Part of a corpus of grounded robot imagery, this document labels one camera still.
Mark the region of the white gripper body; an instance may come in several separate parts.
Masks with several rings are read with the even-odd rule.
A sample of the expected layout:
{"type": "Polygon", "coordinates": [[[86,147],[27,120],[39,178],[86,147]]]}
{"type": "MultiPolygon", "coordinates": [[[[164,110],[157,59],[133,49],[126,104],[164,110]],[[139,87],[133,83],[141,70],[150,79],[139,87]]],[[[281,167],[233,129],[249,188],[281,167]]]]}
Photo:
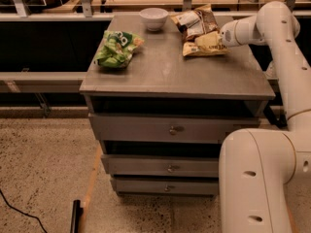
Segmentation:
{"type": "Polygon", "coordinates": [[[226,23],[221,28],[222,42],[226,47],[237,47],[241,45],[241,31],[238,20],[226,23]]]}

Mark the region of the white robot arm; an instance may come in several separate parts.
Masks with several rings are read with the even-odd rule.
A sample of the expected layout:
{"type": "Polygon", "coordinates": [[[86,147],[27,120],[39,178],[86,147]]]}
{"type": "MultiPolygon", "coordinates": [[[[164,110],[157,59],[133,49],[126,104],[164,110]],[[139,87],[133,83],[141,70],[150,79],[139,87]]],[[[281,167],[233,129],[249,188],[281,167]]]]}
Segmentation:
{"type": "Polygon", "coordinates": [[[222,27],[227,47],[267,45],[288,124],[286,131],[241,129],[224,140],[219,160],[223,233],[294,233],[284,185],[310,178],[311,67],[295,42],[298,21],[273,1],[222,27]]]}

